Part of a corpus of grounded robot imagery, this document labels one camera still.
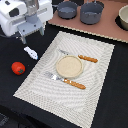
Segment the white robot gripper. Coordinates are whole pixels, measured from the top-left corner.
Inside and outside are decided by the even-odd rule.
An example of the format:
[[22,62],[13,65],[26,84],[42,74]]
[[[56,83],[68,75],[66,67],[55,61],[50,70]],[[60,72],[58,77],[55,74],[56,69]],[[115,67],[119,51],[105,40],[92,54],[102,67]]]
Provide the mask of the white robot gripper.
[[44,35],[45,23],[53,17],[51,0],[0,0],[0,27],[7,37],[26,36],[39,31]]

